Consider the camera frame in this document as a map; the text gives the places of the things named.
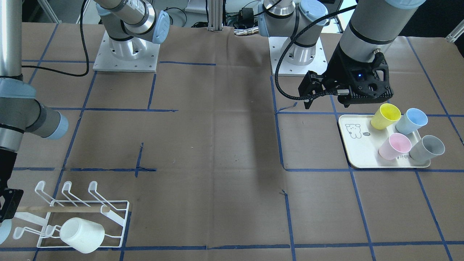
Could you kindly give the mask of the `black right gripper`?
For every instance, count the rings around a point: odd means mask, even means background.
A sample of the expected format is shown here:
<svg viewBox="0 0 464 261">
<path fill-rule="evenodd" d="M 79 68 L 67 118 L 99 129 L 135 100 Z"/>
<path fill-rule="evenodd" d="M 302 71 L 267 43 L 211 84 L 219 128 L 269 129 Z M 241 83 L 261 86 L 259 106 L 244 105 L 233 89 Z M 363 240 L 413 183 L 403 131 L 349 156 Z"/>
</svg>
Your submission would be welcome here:
<svg viewBox="0 0 464 261">
<path fill-rule="evenodd" d="M 24 191 L 8 187 L 13 168 L 16 162 L 17 153 L 8 150 L 0 150 L 0 196 L 4 198 L 1 205 L 0 221 L 12 219 L 19 207 Z"/>
</svg>

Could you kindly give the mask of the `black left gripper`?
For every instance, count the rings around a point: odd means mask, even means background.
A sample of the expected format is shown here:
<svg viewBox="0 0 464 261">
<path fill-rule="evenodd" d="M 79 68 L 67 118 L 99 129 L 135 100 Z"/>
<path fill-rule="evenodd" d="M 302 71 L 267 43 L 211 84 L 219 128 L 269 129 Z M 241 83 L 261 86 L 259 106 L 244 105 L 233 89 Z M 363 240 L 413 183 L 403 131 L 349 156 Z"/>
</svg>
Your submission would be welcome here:
<svg viewBox="0 0 464 261">
<path fill-rule="evenodd" d="M 345 107 L 383 103 L 393 97 L 388 64 L 381 51 L 374 54 L 372 62 L 359 62 L 337 46 L 323 73 L 323 86 L 331 94 L 337 94 Z"/>
</svg>

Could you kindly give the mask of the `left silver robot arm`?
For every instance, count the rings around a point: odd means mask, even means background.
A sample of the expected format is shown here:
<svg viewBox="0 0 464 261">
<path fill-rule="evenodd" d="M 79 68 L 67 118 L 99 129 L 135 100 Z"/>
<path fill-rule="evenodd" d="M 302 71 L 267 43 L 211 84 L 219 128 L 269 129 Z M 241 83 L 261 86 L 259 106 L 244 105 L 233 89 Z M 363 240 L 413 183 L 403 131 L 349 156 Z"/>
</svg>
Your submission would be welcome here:
<svg viewBox="0 0 464 261">
<path fill-rule="evenodd" d="M 359 0 L 357 5 L 329 13 L 318 0 L 262 0 L 257 21 L 265 37 L 286 37 L 277 60 L 274 81 L 281 95 L 303 100 L 309 109 L 320 96 L 335 95 L 345 107 L 383 103 L 393 97 L 385 52 L 423 0 Z M 282 90 L 278 73 L 286 59 L 295 64 L 297 47 L 313 51 L 329 19 L 353 10 L 341 39 L 322 74 L 308 71 L 298 87 L 298 96 Z"/>
</svg>

